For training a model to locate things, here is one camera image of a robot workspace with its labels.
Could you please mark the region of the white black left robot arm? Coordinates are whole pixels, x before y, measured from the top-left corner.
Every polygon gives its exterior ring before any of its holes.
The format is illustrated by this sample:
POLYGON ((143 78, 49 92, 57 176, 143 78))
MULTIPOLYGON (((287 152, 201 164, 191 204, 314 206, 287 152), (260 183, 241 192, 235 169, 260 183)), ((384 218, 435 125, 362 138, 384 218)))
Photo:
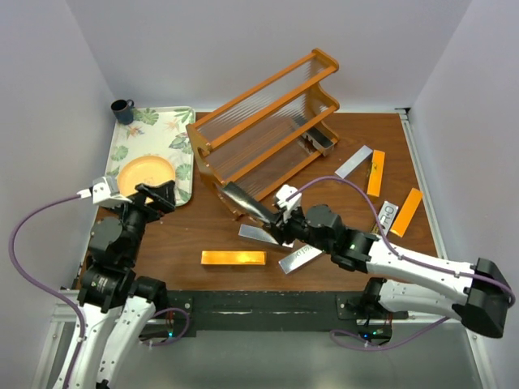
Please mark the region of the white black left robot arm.
POLYGON ((114 178, 104 176, 76 194, 114 215, 92 226, 88 266, 71 305, 75 338, 56 388, 113 388, 147 321, 167 311, 165 282, 137 277, 134 266, 147 224, 176 208, 174 188, 173 180, 140 183, 124 196, 114 178))

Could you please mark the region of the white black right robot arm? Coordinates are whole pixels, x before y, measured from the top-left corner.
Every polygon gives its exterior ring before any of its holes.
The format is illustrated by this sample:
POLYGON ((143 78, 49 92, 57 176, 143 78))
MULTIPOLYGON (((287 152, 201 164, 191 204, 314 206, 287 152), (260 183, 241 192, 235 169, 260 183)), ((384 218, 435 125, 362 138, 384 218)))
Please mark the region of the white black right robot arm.
POLYGON ((515 295, 498 266, 439 259, 392 245, 381 234, 346 226, 326 204, 302 209, 302 190, 284 185, 271 211, 230 182, 218 194, 261 223, 278 243, 304 242, 330 256, 338 267, 370 274, 361 299, 363 313, 417 311, 459 321, 465 328, 500 339, 515 295))

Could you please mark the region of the orange toothpaste box front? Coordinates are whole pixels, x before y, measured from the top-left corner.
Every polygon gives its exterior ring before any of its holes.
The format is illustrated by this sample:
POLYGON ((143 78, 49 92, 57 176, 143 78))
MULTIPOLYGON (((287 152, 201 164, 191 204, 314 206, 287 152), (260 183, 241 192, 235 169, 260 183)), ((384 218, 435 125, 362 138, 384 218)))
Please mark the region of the orange toothpaste box front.
POLYGON ((200 263, 204 266, 264 266, 267 253, 254 250, 204 250, 200 263))

